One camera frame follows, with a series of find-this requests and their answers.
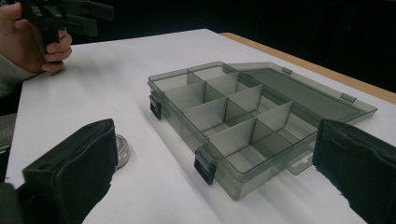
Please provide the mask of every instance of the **black background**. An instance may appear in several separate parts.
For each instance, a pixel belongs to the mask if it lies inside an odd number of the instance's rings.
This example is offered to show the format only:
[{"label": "black background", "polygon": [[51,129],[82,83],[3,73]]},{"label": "black background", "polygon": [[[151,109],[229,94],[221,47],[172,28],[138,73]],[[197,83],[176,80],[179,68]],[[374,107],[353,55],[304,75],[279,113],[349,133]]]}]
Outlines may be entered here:
[{"label": "black background", "polygon": [[73,44],[206,28],[234,33],[396,92],[396,1],[110,1],[114,21]]}]

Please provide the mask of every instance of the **black fabric cover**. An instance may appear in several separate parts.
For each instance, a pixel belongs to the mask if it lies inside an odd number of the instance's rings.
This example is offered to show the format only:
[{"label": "black fabric cover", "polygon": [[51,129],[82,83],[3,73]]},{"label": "black fabric cover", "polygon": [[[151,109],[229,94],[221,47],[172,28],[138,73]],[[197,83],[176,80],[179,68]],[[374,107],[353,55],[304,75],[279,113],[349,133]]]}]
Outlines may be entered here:
[{"label": "black fabric cover", "polygon": [[342,122],[324,119],[313,164],[368,223],[396,223],[396,147]]},{"label": "black fabric cover", "polygon": [[117,163],[113,120],[96,121],[23,169],[24,187],[53,204],[58,223],[82,223],[107,194]]}]

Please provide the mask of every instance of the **finger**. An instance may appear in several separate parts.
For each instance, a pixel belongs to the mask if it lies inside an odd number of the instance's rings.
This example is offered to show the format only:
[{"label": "finger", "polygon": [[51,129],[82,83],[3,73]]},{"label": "finger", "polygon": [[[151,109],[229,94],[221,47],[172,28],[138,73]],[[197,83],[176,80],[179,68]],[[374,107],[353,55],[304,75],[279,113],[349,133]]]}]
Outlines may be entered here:
[{"label": "finger", "polygon": [[21,4],[4,5],[0,7],[0,33],[2,35],[14,32],[17,19],[21,17]]},{"label": "finger", "polygon": [[45,59],[49,63],[58,62],[68,58],[71,53],[72,53],[72,49],[69,47],[63,52],[46,54]]},{"label": "finger", "polygon": [[46,72],[58,72],[64,68],[64,62],[60,61],[57,63],[45,63],[41,66],[41,69]]},{"label": "finger", "polygon": [[48,53],[63,52],[70,48],[73,38],[66,32],[66,30],[59,32],[59,39],[59,43],[51,43],[47,45]]},{"label": "finger", "polygon": [[3,5],[0,7],[0,17],[15,21],[17,19],[20,19],[21,16],[22,6],[19,2],[11,5]]}]

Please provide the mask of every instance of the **sleeve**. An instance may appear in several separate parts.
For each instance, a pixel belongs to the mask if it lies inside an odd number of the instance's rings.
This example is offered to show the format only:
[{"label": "sleeve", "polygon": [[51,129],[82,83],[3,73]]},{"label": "sleeve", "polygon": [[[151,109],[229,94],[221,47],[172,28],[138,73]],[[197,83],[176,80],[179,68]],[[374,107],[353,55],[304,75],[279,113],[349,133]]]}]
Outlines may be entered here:
[{"label": "sleeve", "polygon": [[0,54],[0,98],[12,93],[20,82],[36,75],[19,68]]}]

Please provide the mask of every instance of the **black object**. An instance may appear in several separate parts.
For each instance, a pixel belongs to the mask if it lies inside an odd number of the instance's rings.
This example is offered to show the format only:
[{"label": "black object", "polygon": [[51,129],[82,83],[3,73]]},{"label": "black object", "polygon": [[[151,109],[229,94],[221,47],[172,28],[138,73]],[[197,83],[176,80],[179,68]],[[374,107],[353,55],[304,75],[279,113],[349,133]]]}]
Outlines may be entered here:
[{"label": "black object", "polygon": [[82,127],[23,169],[17,190],[0,185],[0,223],[82,223],[107,194],[117,164],[113,120]]},{"label": "black object", "polygon": [[313,164],[368,223],[396,223],[396,147],[349,124],[319,124]]},{"label": "black object", "polygon": [[213,157],[205,153],[203,147],[195,150],[194,167],[207,185],[212,185],[218,166]]},{"label": "black object", "polygon": [[81,15],[114,20],[114,8],[89,0],[18,0],[22,5],[22,18],[41,31],[44,47],[59,43],[59,30],[96,36],[96,20]]}]

